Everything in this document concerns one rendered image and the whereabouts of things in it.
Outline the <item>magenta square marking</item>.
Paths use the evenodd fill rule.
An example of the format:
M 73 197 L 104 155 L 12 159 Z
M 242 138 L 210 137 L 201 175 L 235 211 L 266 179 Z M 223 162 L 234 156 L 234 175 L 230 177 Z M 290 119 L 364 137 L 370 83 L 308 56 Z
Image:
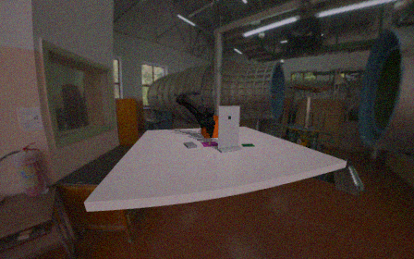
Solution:
M 209 147 L 209 146 L 218 146 L 218 144 L 216 142 L 210 142 L 211 144 L 209 144 L 209 142 L 202 142 L 202 145 L 204 147 Z

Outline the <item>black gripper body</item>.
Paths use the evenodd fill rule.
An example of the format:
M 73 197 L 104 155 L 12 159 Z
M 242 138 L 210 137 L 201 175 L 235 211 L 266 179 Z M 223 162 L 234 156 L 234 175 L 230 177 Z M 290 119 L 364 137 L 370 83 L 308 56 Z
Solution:
M 215 125 L 215 121 L 213 118 L 209 117 L 207 118 L 207 127 L 213 127 Z

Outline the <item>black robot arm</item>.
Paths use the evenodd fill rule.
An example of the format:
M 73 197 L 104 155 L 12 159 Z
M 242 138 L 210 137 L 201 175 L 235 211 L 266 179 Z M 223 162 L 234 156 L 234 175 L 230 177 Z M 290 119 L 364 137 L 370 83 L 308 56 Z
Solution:
M 206 108 L 199 106 L 185 95 L 179 95 L 177 98 L 177 103 L 185 106 L 195 116 L 195 118 L 198 120 L 199 125 L 201 126 L 201 129 L 204 127 L 207 129 L 207 118 L 213 118 L 213 107 Z

